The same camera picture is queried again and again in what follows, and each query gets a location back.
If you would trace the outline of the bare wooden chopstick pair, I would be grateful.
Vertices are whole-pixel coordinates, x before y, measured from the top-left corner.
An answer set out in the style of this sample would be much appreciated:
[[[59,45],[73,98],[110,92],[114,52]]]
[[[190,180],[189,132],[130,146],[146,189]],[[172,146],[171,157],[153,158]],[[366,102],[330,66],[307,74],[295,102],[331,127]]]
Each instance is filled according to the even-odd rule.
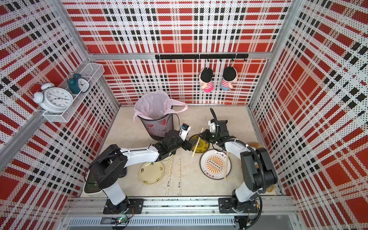
[[[224,167],[224,180],[226,180],[227,177],[227,169],[229,164],[229,153],[226,151],[226,159],[225,159],[225,167]]]

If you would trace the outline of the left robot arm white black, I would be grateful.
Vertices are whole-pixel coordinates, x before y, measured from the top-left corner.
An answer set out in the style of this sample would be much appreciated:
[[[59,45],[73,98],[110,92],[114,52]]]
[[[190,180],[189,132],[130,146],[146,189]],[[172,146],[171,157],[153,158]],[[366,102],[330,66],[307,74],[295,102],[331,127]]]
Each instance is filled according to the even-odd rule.
[[[163,140],[144,148],[125,149],[116,144],[110,145],[89,166],[89,174],[97,186],[107,195],[104,214],[126,212],[131,204],[118,184],[125,168],[145,163],[160,162],[176,153],[177,149],[191,150],[192,144],[186,140],[189,128],[170,130]]]

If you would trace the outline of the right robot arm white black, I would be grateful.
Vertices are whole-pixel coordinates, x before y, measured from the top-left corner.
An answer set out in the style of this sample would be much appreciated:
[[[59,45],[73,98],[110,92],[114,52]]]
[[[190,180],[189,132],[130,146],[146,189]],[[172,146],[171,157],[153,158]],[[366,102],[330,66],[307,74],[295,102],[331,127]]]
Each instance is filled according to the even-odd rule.
[[[231,153],[241,161],[243,183],[233,190],[230,200],[222,205],[220,211],[260,212],[256,199],[271,186],[277,184],[278,176],[265,148],[253,148],[229,135],[227,120],[218,120],[214,110],[210,109],[213,119],[209,121],[209,129],[199,134],[206,142],[215,144],[225,153]]]

